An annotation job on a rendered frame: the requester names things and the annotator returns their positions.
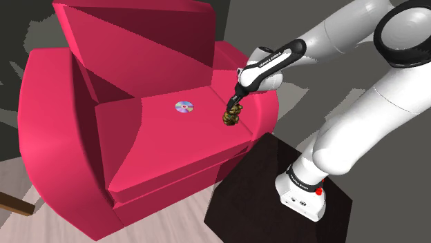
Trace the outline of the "dark robot stand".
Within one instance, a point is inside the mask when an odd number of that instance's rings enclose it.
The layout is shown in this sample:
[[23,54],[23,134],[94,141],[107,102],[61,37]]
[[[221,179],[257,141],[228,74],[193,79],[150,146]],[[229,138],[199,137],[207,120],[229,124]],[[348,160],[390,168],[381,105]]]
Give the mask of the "dark robot stand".
[[276,177],[300,152],[265,133],[214,189],[204,223],[223,243],[347,243],[352,199],[330,178],[327,207],[313,222],[280,202]]

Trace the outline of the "brown olive toy figure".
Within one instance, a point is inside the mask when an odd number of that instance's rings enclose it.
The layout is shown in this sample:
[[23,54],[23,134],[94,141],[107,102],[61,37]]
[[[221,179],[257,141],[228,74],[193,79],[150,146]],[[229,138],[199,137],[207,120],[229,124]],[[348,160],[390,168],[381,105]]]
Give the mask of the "brown olive toy figure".
[[239,122],[239,114],[241,113],[241,110],[243,109],[243,106],[240,104],[236,104],[233,106],[233,108],[230,111],[227,111],[222,116],[223,123],[227,126],[233,126]]

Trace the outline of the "shiny compact disc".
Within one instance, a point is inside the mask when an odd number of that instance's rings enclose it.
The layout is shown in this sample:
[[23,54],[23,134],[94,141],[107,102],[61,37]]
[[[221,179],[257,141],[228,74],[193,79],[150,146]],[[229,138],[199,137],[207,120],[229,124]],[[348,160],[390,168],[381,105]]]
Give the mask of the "shiny compact disc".
[[194,105],[189,101],[179,101],[175,104],[175,109],[180,113],[189,113],[194,109]]

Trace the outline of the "brown wooden furniture piece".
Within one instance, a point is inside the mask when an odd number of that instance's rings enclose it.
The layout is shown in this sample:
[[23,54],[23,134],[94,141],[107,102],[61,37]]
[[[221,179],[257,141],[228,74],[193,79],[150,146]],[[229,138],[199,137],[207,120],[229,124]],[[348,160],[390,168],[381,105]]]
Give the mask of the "brown wooden furniture piece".
[[0,208],[21,215],[30,216],[34,213],[35,205],[0,192]]

